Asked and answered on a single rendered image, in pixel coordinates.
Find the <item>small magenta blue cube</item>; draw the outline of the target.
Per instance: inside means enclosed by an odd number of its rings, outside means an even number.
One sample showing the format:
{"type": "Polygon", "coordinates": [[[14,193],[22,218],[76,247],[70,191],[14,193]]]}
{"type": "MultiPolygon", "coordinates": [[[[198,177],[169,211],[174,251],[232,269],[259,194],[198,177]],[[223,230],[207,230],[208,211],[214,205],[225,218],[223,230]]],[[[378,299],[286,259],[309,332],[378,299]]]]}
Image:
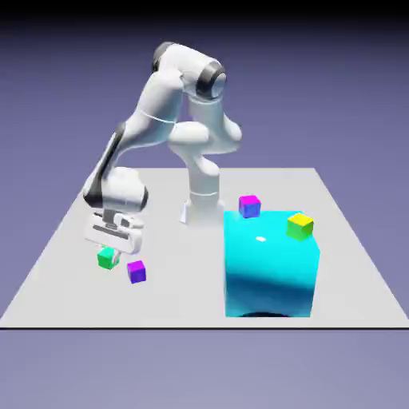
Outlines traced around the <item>small magenta blue cube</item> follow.
{"type": "Polygon", "coordinates": [[[256,195],[239,197],[239,212],[243,218],[254,218],[260,215],[261,201],[256,195]]]}

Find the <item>small yellow cube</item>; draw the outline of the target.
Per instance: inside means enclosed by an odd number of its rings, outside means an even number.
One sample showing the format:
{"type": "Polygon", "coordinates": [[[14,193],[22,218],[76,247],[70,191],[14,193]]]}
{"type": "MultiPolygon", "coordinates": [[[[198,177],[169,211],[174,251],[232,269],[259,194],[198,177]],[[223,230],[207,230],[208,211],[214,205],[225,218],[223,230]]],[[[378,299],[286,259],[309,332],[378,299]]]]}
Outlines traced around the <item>small yellow cube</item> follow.
{"type": "Polygon", "coordinates": [[[313,227],[314,220],[299,212],[288,218],[286,235],[294,240],[303,241],[312,235],[313,227]]]}

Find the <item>large cyan box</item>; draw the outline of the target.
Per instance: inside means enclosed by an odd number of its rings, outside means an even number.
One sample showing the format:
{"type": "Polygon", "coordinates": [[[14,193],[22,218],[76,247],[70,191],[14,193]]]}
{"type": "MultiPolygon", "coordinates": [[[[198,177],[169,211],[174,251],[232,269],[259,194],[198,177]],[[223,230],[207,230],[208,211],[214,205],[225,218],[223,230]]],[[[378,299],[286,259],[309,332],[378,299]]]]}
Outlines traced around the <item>large cyan box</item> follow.
{"type": "Polygon", "coordinates": [[[320,249],[313,236],[287,235],[295,211],[244,218],[224,213],[224,302],[227,317],[309,317],[320,249]]]}

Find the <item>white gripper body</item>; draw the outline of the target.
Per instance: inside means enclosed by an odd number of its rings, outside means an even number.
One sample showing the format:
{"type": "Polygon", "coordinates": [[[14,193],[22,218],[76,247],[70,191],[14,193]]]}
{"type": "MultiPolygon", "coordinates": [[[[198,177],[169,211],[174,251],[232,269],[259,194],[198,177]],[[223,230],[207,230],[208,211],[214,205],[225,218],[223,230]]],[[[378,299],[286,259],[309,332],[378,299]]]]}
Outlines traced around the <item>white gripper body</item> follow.
{"type": "Polygon", "coordinates": [[[94,213],[85,225],[85,238],[133,255],[141,250],[142,229],[143,221],[134,216],[116,212],[111,221],[106,221],[101,214],[94,213]]]}

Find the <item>small green cube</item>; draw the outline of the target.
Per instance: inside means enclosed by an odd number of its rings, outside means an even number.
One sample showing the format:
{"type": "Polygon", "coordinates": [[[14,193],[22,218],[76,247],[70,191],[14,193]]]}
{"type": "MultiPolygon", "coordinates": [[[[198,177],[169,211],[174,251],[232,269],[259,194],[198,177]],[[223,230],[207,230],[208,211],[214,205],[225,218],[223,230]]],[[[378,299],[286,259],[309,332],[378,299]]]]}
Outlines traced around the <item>small green cube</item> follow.
{"type": "Polygon", "coordinates": [[[111,270],[119,263],[112,262],[114,249],[115,248],[101,247],[100,251],[97,253],[97,263],[99,267],[111,270]]]}

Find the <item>small purple cube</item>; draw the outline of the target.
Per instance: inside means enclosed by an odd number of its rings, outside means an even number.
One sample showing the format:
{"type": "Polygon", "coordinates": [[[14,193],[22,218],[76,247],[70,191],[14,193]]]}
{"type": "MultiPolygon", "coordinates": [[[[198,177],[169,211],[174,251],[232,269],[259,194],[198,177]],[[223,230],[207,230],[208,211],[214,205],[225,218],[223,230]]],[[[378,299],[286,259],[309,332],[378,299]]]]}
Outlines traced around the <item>small purple cube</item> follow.
{"type": "Polygon", "coordinates": [[[146,268],[142,260],[136,260],[127,264],[129,280],[132,284],[146,281],[146,268]]]}

